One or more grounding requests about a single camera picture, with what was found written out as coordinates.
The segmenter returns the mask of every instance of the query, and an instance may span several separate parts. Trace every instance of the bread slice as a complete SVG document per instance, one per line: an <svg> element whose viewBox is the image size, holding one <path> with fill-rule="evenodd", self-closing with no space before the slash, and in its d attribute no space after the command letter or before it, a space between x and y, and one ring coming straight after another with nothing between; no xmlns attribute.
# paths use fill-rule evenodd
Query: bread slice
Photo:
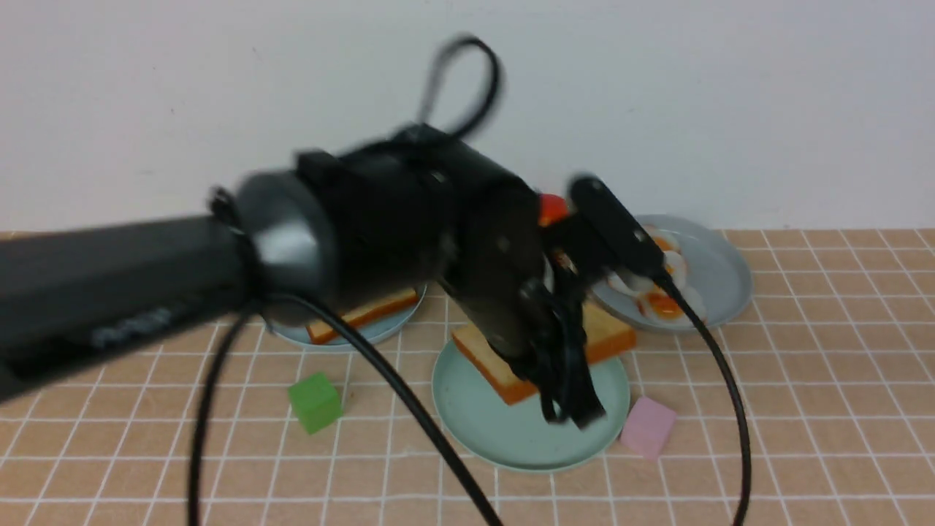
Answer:
<svg viewBox="0 0 935 526"><path fill-rule="evenodd" d="M618 355L636 345L636 331L593 302L584 304L583 316L588 342L584 355L589 364ZM521 402L538 392L532 383L522 381L513 374L507 362L490 348L477 327L468 325L455 330L452 339L461 354L474 364L507 405Z"/></svg>
<svg viewBox="0 0 935 526"><path fill-rule="evenodd" d="M352 327L359 328L389 314L398 313L417 302L419 302L419 293L414 288L406 288L381 300L357 307L341 317ZM324 321L316 321L306 326L306 330L309 332L311 342L316 345L328 343L338 337L338 334Z"/></svg>

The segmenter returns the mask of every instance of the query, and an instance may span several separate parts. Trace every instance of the green cube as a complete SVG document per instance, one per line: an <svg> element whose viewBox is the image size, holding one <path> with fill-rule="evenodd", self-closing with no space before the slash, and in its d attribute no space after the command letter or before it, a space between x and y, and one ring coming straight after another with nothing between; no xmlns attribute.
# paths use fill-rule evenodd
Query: green cube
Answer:
<svg viewBox="0 0 935 526"><path fill-rule="evenodd" d="M289 387L289 402L308 434L323 430L343 415L341 396L324 373Z"/></svg>

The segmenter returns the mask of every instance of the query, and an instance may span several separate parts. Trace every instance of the black cable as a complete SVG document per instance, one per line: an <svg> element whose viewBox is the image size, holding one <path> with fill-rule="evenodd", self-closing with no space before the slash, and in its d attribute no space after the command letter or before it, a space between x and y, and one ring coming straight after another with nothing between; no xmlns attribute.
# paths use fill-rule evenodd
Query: black cable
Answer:
<svg viewBox="0 0 935 526"><path fill-rule="evenodd" d="M688 319L691 320L695 329L698 330L698 333L701 334L701 338L708 345L708 348L711 349L711 354L714 355L714 361L717 362L717 367L721 370L721 375L724 376L724 382L727 384L727 393L730 395L730 401L734 405L734 415L737 417L737 427L741 436L741 500L737 504L737 513L734 515L733 525L741 526L743 520L747 516L747 508L750 507L750 489L753 486L753 464L750 459L750 430L747 428L747 417L743 411L743 399L737 388L737 382L734 380L734 374L731 372L730 366L724 358L724 353L721 352L721 347L718 346L717 341L711 335L711 332L708 331L704 322L701 321L701 318L699 318L695 311L692 310L691 306L688 305L688 301L682 296L682 292L679 288L675 286L672 277L669 276L667 272L663 273L665 276L654 279L655 283L659 285L670 298L675 300L679 308L682 309L685 315L688 316Z"/></svg>
<svg viewBox="0 0 935 526"><path fill-rule="evenodd" d="M189 526L201 525L201 464L205 455L205 439L208 436L208 423L211 420L211 405L214 402L214 391L221 377L224 360L227 359L231 347L237 336L256 314L259 314L261 304L258 301L250 302L237 316L237 321L225 334L221 343L216 347L214 359L208 372L205 374L205 385L201 388L201 400L198 402L198 414L194 419L194 433L192 434L192 456L188 462L188 523Z"/></svg>
<svg viewBox="0 0 935 526"><path fill-rule="evenodd" d="M428 411L425 410L422 403L419 402L418 397L415 396L415 393L412 392L412 389L406 384L406 381L399 376L399 373L390 365L390 362L386 361L386 358L380 354L380 351L378 351L373 344L368 342L357 329L351 327L339 315L316 301L306 300L293 295L277 295L270 297L270 300L289 301L305 307L313 312L319 319L331 326L337 334L347 340L360 354L364 355L364 358L380 373L383 379L386 380L386 383L389 384L390 387L393 388L393 391L396 392L396 395L399 396L399 399L406 404L406 407L409 408L412 415L415 416L416 421L422 426L429 440L431 440L435 448L438 449L445 463L452 469L452 473L454 473L458 482L461 483L461 486L467 492L467 496L470 497L474 505L477 506L478 511L481 512L484 521L490 526L503 526L503 523L500 522L500 518L496 515L496 511L494 511L494 508L490 505L490 501L488 501L486 495L483 494L483 489L481 489L477 481L474 480L474 476L461 461L461 458L458 457L457 452L454 451L454 448L452 448L448 439L445 438L439 426L432 420L432 417L428 414Z"/></svg>

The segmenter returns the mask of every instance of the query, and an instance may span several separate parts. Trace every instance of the egg yolk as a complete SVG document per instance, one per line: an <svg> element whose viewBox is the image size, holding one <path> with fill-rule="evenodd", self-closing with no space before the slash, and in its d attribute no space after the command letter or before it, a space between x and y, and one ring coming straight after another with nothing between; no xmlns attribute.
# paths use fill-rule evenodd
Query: egg yolk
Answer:
<svg viewBox="0 0 935 526"><path fill-rule="evenodd" d="M653 312L661 319L674 320L682 317L682 309L679 304L666 294L651 292L646 295L646 300L653 307Z"/></svg>

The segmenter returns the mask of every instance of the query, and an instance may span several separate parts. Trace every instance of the plate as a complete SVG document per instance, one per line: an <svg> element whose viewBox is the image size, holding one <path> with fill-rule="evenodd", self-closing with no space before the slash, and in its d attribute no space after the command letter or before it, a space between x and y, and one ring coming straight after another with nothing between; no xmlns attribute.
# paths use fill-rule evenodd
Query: plate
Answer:
<svg viewBox="0 0 935 526"><path fill-rule="evenodd" d="M754 278L740 251L724 236L687 219L672 215L638 215L642 225L670 233L688 262L688 284L701 295L708 310L708 327L723 325L747 307L754 294ZM660 332L694 332L694 327L673 327L646 318L636 302L601 282L592 289L611 314L630 325Z"/></svg>
<svg viewBox="0 0 935 526"><path fill-rule="evenodd" d="M409 308L370 322L363 327L357 328L357 330L367 338L368 342L374 345L393 336L406 325L406 322L412 318L412 315L415 314L419 306L422 305L422 300L425 298L425 291L427 289L428 285L422 285L422 287L416 289L419 293L419 300ZM311 342L309 332L305 327L285 327L272 324L270 330L273 334L281 338L313 350L347 350L347 348L350 347L347 340L343 338L335 338L328 343L314 344Z"/></svg>
<svg viewBox="0 0 935 526"><path fill-rule="evenodd" d="M630 408L630 386L619 358L591 368L607 415L584 431L571 422L548 424L539 395L507 405L478 370L448 342L432 372L432 397L442 424L478 457L514 471L551 473L591 460L620 436Z"/></svg>

